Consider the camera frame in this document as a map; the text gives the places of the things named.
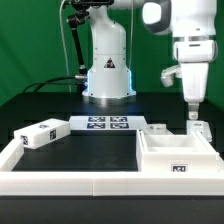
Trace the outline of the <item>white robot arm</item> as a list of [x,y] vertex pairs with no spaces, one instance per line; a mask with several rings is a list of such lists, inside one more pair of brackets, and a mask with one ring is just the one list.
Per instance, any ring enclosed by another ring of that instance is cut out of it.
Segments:
[[[114,0],[113,9],[142,10],[145,28],[156,35],[171,34],[176,66],[165,69],[161,81],[165,86],[173,79],[182,80],[184,100],[189,118],[198,118],[204,101],[209,63],[218,53],[215,40],[217,0]],[[90,27],[93,41],[93,65],[87,73],[83,97],[95,103],[118,103],[133,98],[132,50],[133,36],[111,20],[104,5],[91,5]]]

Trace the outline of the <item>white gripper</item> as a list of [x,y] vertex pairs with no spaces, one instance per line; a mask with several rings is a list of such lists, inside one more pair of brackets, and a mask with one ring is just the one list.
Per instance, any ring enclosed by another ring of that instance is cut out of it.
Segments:
[[184,99],[188,102],[189,119],[197,120],[199,104],[204,101],[207,79],[208,63],[182,63],[182,86]]

